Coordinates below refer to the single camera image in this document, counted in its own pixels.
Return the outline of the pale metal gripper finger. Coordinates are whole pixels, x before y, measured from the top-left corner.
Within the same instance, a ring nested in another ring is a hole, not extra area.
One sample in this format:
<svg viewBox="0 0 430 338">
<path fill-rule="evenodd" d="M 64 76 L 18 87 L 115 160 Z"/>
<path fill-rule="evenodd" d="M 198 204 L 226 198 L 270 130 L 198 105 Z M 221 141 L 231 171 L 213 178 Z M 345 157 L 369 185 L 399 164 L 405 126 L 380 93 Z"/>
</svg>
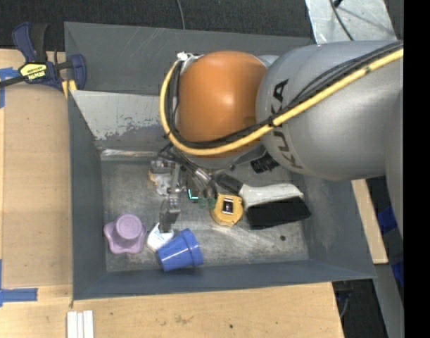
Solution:
<svg viewBox="0 0 430 338">
<path fill-rule="evenodd" d="M 177 194 L 170 194 L 160 206 L 159 230 L 162 233 L 172 231 L 172 225 L 176 223 L 181 213 L 179 197 Z"/>
</svg>

